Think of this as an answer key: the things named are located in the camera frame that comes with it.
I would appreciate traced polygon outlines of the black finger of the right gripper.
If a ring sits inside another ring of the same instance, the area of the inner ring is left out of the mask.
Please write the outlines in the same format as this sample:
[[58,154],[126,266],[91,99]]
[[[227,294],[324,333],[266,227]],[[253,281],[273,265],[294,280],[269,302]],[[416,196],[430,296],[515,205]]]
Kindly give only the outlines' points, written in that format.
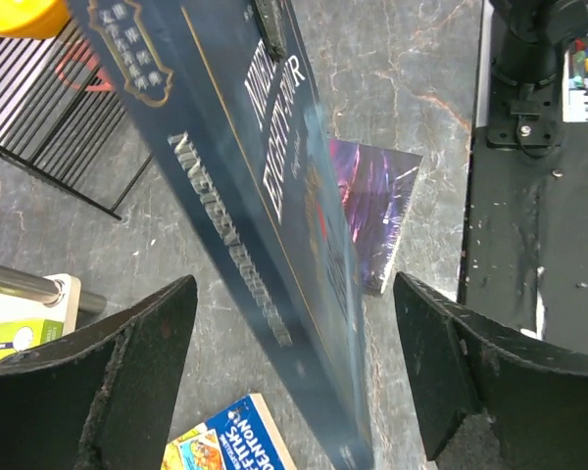
[[257,23],[269,56],[280,61],[286,55],[283,2],[278,0],[254,0]]

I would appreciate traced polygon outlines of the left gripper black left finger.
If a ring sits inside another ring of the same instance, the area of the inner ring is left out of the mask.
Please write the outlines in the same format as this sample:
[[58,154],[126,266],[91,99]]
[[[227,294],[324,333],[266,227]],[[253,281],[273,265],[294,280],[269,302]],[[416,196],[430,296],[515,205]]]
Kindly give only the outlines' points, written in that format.
[[194,327],[186,275],[0,361],[0,469],[158,469]]

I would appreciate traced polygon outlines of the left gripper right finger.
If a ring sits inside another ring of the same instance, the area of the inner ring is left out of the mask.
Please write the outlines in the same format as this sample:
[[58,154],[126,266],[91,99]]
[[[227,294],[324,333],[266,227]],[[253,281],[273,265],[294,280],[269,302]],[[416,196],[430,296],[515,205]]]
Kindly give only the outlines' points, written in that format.
[[393,295],[428,460],[483,414],[507,468],[588,469],[587,354],[532,340],[405,272]]

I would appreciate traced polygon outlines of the blue grey bottom book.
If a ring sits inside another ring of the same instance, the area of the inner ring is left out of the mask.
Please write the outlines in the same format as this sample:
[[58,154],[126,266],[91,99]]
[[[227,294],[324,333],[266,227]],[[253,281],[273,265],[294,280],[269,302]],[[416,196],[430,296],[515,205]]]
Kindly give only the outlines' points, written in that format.
[[374,464],[363,285],[292,5],[72,1],[129,118],[337,469]]

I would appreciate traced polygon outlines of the green cartoon book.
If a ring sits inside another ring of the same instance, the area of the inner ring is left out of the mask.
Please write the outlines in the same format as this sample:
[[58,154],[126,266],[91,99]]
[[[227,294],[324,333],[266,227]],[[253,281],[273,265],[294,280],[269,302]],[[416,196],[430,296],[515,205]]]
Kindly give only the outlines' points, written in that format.
[[0,323],[0,360],[43,345],[63,335],[63,323],[31,318]]

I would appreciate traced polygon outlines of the purple robinson crusoe book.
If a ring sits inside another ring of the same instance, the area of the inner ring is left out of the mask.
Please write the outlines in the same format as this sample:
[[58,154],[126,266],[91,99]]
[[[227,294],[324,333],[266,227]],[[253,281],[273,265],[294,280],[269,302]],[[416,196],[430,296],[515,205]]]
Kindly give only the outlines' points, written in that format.
[[384,293],[422,156],[331,139],[330,155],[367,292]]

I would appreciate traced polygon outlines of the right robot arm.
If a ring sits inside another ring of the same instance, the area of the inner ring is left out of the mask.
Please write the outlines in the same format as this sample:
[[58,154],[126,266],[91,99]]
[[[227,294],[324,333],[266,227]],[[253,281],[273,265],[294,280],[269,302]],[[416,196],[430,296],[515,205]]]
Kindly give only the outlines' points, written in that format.
[[480,45],[488,69],[485,139],[492,149],[540,159],[564,138],[568,47],[588,33],[586,1],[486,1]]

